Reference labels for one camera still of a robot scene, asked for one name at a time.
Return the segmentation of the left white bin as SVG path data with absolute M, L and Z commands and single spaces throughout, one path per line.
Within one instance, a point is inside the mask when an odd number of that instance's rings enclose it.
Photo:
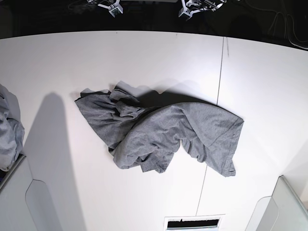
M 15 162 L 0 183 L 2 231 L 61 231 L 45 182 L 32 177 L 25 156 Z

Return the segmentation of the right white bin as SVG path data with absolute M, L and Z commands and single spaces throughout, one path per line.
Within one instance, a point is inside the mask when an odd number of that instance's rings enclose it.
M 277 180 L 272 196 L 258 202 L 247 231 L 308 231 L 308 210 L 285 176 Z

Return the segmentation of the white bin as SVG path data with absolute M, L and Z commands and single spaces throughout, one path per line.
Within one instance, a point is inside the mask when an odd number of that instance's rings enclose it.
M 247 231 L 308 231 L 308 210 L 285 176 L 277 180 L 272 196 L 258 202 Z
M 25 156 L 15 162 L 0 183 L 2 231 L 61 231 L 45 182 L 32 177 Z

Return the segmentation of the grey t-shirt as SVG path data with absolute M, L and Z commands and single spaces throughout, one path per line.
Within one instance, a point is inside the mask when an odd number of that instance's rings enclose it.
M 173 92 L 136 95 L 123 83 L 85 89 L 75 103 L 120 169 L 163 173 L 183 147 L 220 175 L 236 174 L 232 158 L 244 120 L 221 107 Z

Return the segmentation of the grey cloth pile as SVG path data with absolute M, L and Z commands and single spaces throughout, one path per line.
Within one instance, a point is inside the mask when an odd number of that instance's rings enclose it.
M 0 169 L 10 170 L 23 149 L 25 129 L 17 97 L 0 86 Z

